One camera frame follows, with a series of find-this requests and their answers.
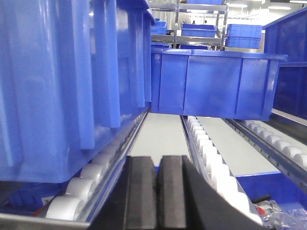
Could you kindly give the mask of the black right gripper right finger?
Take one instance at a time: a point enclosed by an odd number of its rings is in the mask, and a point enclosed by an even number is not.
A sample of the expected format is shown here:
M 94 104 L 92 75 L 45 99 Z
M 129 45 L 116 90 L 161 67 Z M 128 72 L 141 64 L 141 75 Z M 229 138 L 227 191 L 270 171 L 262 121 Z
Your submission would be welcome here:
M 157 174 L 160 230 L 262 230 L 204 180 L 187 156 L 163 156 Z

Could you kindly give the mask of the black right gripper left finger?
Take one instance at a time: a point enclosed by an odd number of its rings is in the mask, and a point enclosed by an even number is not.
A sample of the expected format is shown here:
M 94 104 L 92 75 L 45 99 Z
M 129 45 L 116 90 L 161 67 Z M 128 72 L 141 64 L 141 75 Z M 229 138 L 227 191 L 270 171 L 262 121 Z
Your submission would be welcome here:
M 155 177 L 150 157 L 128 156 L 114 189 L 89 229 L 156 229 Z

